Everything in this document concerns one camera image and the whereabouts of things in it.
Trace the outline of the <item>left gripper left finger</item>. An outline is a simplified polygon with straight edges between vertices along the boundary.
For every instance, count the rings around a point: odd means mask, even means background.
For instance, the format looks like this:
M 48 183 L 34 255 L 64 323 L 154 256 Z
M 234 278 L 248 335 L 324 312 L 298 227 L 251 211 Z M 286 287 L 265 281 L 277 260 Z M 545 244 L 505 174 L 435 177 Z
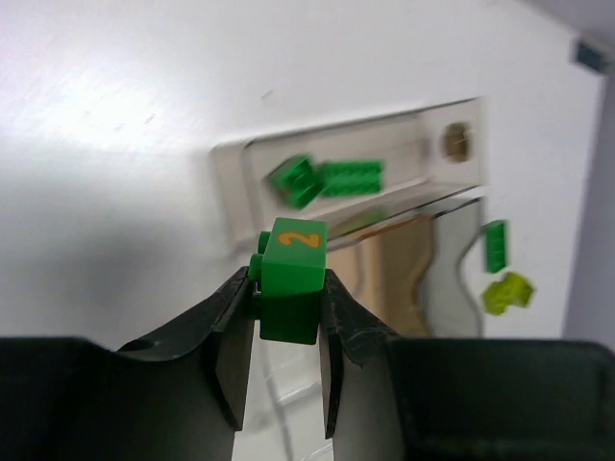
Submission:
M 78 337 L 1 341 L 5 460 L 228 460 L 252 328 L 237 270 L 213 294 L 116 351 Z

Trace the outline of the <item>small green number lego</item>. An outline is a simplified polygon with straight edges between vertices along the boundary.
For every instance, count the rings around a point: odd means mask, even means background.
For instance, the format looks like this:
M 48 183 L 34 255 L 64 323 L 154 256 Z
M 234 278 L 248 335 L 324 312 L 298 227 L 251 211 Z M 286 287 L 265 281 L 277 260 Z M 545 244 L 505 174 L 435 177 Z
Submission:
M 291 344 L 316 343 L 320 295 L 327 269 L 328 225 L 278 217 L 258 236 L 248 277 L 259 291 L 259 336 Z

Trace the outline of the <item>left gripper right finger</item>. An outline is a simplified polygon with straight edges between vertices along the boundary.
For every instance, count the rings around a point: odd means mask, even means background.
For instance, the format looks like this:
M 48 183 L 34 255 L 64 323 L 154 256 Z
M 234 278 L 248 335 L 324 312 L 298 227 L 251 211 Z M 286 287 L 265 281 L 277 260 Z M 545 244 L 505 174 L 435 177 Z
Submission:
M 583 341 L 405 338 L 333 271 L 321 295 L 338 460 L 610 460 L 614 355 Z

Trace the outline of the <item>green square lego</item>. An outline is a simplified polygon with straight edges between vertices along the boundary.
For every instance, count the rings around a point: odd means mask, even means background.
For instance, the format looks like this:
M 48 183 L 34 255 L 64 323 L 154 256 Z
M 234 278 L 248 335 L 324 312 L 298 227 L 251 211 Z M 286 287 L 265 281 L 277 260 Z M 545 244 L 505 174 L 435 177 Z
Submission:
M 303 209 L 322 192 L 321 174 L 310 154 L 298 154 L 287 158 L 267 176 L 266 182 L 285 205 Z

